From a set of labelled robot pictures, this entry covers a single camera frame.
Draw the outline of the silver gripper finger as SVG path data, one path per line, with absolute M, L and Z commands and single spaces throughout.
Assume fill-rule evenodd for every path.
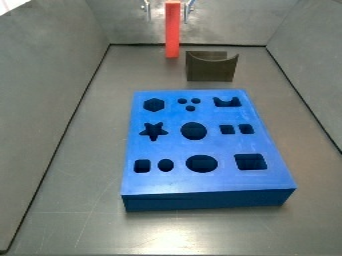
M 191 14 L 191 12 L 193 12 L 193 10 L 194 10 L 195 1 L 197 1 L 197 0 L 189 0 L 189 1 L 185 3 L 185 10 L 183 10 L 185 24 L 187 24 L 187 22 L 189 22 L 190 14 Z
M 142 1 L 143 1 L 143 3 L 142 3 L 141 8 L 146 13 L 147 21 L 151 21 L 151 2 L 150 2 L 150 0 L 142 0 Z

